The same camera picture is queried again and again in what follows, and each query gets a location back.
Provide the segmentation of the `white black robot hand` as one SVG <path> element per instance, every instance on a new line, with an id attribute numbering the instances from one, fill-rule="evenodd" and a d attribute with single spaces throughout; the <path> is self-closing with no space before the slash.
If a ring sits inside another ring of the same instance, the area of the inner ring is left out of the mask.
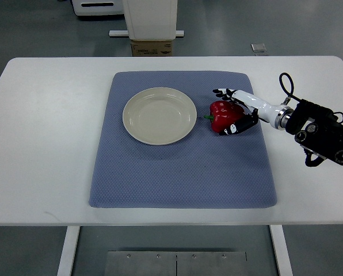
<path id="1" fill-rule="evenodd" d="M 233 89 L 214 89 L 217 97 L 231 101 L 235 104 L 241 104 L 250 110 L 250 114 L 244 115 L 235 123 L 229 124 L 219 131 L 221 136 L 237 135 L 249 128 L 255 126 L 259 120 L 270 123 L 272 127 L 278 130 L 285 129 L 287 121 L 294 110 L 287 105 L 271 105 L 261 98 L 245 92 L 243 90 Z"/>

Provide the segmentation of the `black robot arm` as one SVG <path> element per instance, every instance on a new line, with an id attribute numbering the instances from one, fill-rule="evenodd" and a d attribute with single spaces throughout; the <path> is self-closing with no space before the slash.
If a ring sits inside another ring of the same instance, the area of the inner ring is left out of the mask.
<path id="1" fill-rule="evenodd" d="M 291 99 L 298 104 L 287 111 L 280 119 L 279 126 L 294 135 L 306 154 L 305 165 L 319 166 L 329 159 L 343 166 L 343 112 L 294 96 L 294 83 L 291 76 L 283 72 L 279 76 L 280 86 L 286 93 L 286 105 Z"/>

